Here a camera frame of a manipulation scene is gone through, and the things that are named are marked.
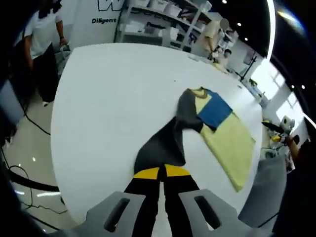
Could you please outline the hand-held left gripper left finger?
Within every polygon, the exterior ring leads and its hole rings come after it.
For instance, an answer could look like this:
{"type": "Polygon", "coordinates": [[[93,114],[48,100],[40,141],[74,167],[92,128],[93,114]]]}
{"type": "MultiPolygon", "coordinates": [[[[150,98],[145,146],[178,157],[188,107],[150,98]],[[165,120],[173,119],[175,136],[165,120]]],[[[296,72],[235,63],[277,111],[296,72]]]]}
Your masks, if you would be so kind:
{"type": "Polygon", "coordinates": [[[134,175],[124,192],[114,192],[86,216],[89,237],[150,237],[158,213],[159,168],[134,175]]]}

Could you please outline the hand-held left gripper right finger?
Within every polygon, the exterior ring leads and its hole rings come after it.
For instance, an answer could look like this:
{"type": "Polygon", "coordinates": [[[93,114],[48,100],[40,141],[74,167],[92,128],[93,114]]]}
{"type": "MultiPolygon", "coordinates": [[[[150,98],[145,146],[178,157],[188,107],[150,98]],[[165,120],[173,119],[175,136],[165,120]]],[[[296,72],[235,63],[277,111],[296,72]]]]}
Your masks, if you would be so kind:
{"type": "Polygon", "coordinates": [[[200,189],[190,173],[166,164],[165,210],[174,237],[245,237],[247,226],[236,210],[208,189],[200,189]]]}

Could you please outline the person's right hand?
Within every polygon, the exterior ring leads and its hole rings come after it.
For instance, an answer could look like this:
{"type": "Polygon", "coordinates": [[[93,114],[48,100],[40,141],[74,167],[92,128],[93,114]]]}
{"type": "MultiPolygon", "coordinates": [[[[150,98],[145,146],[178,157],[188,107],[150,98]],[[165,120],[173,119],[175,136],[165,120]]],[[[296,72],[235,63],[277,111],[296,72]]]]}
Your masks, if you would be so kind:
{"type": "Polygon", "coordinates": [[[297,155],[299,153],[299,149],[297,147],[297,144],[294,142],[293,137],[291,136],[286,137],[285,144],[289,148],[292,155],[297,155]]]}

